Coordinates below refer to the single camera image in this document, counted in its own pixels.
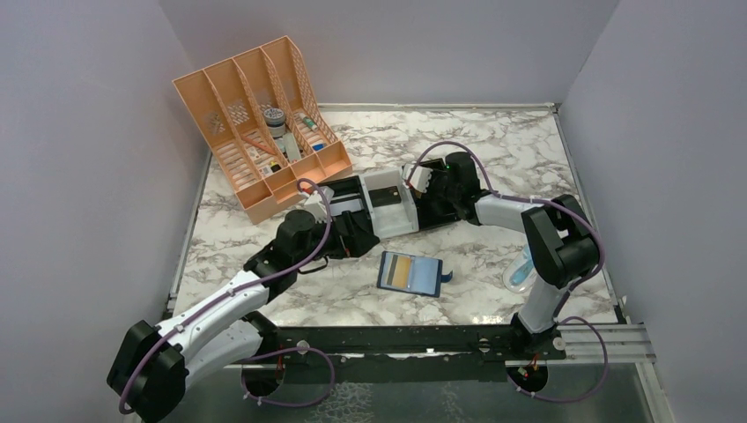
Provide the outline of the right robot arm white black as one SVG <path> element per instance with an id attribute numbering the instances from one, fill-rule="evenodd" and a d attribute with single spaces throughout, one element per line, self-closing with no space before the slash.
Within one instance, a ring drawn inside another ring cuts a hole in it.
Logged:
<path id="1" fill-rule="evenodd" d="M 480 181 L 483 171 L 472 153 L 453 152 L 441 168 L 415 165 L 405 181 L 422 197 L 448 204 L 460 220 L 525 235 L 537 280 L 511 326 L 516 338 L 529 343 L 554 329 L 570 292 L 601 270 L 603 248 L 574 197 L 500 194 Z"/>

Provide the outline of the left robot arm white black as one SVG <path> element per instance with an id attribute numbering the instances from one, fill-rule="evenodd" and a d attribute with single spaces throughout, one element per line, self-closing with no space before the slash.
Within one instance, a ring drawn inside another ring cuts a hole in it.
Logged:
<path id="1" fill-rule="evenodd" d="M 120 413 L 136 413 L 145 421 L 165 418 L 182 400 L 188 381 L 196 379 L 198 354 L 211 341 L 232 339 L 229 330 L 235 329 L 244 352 L 254 354 L 263 338 L 243 326 L 245 315 L 292 286 L 306 264 L 360 257 L 380 241 L 362 211 L 322 221 L 309 211 L 288 212 L 274 240 L 222 289 L 185 313 L 156 325 L 141 320 L 127 330 L 107 375 Z"/>

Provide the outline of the blue leather card holder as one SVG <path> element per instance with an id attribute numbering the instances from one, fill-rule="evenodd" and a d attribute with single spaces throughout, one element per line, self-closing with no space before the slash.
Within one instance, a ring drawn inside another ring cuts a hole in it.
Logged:
<path id="1" fill-rule="evenodd" d="M 385 285 L 389 263 L 393 255 L 410 256 L 412 258 L 408 289 L 400 290 Z M 452 271 L 445 272 L 444 262 L 441 259 L 384 251 L 381 254 L 376 287 L 398 293 L 439 298 L 441 286 L 449 283 L 453 276 Z"/>

